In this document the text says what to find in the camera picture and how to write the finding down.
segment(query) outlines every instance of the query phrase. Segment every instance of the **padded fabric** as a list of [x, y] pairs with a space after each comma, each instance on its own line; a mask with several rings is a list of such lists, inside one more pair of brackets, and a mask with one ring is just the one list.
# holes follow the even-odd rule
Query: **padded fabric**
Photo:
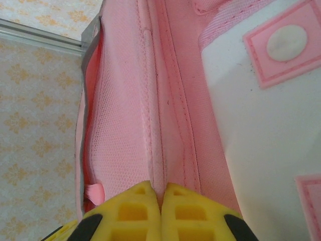
[[77, 125], [79, 218], [93, 207], [82, 203], [82, 175], [85, 184], [103, 184], [106, 200], [150, 180], [160, 203], [174, 182], [239, 209], [199, 46], [269, 2], [104, 2]]

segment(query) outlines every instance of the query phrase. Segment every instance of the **pink mesh fabric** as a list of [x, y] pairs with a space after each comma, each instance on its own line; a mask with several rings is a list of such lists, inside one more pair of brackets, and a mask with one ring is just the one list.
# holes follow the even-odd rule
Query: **pink mesh fabric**
[[[96, 78], [86, 77], [86, 184], [102, 183], [107, 200], [151, 180], [161, 202], [166, 184], [175, 182], [238, 209], [203, 73], [199, 36], [205, 36], [200, 42], [206, 46], [217, 34], [210, 26], [220, 11], [241, 11], [251, 2], [105, 1], [96, 51], [101, 56], [91, 60], [99, 71], [94, 71]], [[206, 14], [195, 13], [196, 5]]]

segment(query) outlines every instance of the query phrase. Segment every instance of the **floral wallpaper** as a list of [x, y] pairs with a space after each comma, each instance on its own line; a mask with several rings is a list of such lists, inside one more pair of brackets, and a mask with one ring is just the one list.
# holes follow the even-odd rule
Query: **floral wallpaper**
[[0, 240], [41, 240], [76, 218], [80, 63], [0, 39]]
[[0, 1], [0, 18], [80, 40], [102, 0]]

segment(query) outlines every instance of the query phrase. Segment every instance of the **yellow object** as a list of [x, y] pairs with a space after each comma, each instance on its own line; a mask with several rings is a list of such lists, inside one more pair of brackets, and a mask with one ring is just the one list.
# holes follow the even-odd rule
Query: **yellow object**
[[162, 206], [163, 240], [235, 241], [224, 216], [237, 212], [177, 184], [167, 186]]
[[168, 184], [162, 216], [149, 181], [89, 211], [46, 241], [257, 241], [235, 211], [177, 184]]

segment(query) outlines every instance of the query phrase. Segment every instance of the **pink rectangular patch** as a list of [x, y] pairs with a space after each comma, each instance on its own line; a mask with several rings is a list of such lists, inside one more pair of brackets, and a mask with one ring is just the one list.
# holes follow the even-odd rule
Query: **pink rectangular patch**
[[295, 181], [311, 240], [321, 240], [321, 174], [298, 176]]
[[[262, 88], [284, 82], [321, 66], [320, 0], [304, 0], [244, 36], [244, 43]], [[296, 58], [279, 62], [267, 53], [270, 36], [278, 29], [297, 25], [305, 29], [308, 43]]]

